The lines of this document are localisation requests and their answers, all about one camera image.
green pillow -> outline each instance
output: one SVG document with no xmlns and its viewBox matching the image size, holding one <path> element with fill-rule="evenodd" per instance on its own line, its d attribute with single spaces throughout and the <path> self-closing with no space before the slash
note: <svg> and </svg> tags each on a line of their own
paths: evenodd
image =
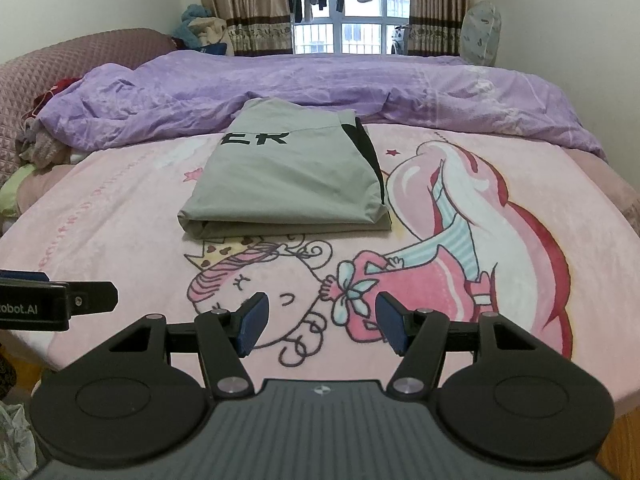
<svg viewBox="0 0 640 480">
<path fill-rule="evenodd" d="M 33 164 L 27 164 L 12 174 L 0 189 L 0 216 L 18 218 L 17 193 L 22 181 L 35 171 Z"/>
</svg>

cartoon princess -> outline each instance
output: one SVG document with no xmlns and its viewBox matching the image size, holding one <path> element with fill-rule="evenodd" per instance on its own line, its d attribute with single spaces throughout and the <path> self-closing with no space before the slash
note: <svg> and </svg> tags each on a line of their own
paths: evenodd
<svg viewBox="0 0 640 480">
<path fill-rule="evenodd" d="M 410 310 L 432 308 L 452 320 L 500 312 L 571 355 L 564 254 L 531 213 L 509 202 L 491 164 L 448 142 L 425 142 L 392 171 L 386 190 L 415 243 L 385 254 L 361 251 L 328 276 L 321 272 L 332 257 L 327 242 L 292 237 L 236 244 L 196 276 L 189 300 L 198 312 L 233 310 L 254 292 L 266 292 L 271 314 L 258 348 L 281 345 L 278 360 L 287 367 L 320 351 L 328 319 L 356 343 L 381 340 L 373 306 L 383 290 Z"/>
</svg>

gray ribbed panel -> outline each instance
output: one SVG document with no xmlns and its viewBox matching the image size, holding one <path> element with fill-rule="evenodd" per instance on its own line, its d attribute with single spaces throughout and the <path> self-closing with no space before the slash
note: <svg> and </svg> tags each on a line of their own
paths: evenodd
<svg viewBox="0 0 640 480">
<path fill-rule="evenodd" d="M 315 393 L 320 386 L 331 391 Z M 203 431 L 155 463 L 82 471 L 52 462 L 36 480 L 604 480 L 594 464 L 513 472 L 466 455 L 420 404 L 374 382 L 269 381 L 257 397 L 220 404 Z"/>
</svg>

wooden floor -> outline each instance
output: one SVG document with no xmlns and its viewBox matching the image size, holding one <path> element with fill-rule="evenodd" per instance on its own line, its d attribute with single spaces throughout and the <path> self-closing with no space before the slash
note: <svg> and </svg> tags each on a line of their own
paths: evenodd
<svg viewBox="0 0 640 480">
<path fill-rule="evenodd" d="M 42 368 L 7 354 L 4 348 L 0 352 L 15 367 L 17 386 L 30 392 L 40 379 Z M 598 462 L 620 480 L 640 480 L 640 408 L 614 423 Z"/>
</svg>

window frame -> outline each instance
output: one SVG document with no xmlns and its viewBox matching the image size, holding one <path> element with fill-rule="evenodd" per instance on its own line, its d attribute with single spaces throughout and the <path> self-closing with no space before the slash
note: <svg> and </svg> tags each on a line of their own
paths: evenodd
<svg viewBox="0 0 640 480">
<path fill-rule="evenodd" d="M 314 18 L 310 22 L 295 23 L 294 25 L 333 25 L 334 26 L 334 54 L 342 54 L 342 25 L 344 23 L 354 23 L 360 25 L 380 25 L 380 54 L 386 55 L 386 27 L 398 27 L 406 25 L 407 18 L 396 18 L 386 15 L 386 0 L 382 1 L 381 16 L 346 16 L 344 10 L 338 12 L 335 7 L 337 0 L 327 0 L 329 8 L 328 17 Z"/>
</svg>

